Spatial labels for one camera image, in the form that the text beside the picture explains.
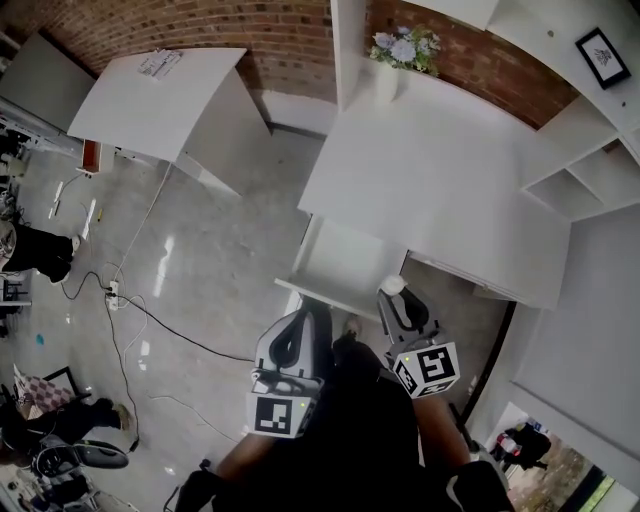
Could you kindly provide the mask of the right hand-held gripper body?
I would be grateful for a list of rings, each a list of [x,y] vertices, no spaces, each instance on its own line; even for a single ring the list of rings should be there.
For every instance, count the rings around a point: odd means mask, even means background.
[[[411,399],[447,391],[460,379],[455,343],[442,329],[392,344],[385,359]]]

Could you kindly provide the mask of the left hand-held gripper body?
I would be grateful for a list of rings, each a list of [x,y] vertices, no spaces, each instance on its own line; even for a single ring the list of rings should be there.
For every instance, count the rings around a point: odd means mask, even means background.
[[[251,378],[253,386],[246,395],[249,432],[282,439],[301,437],[316,410],[324,380],[258,368]]]

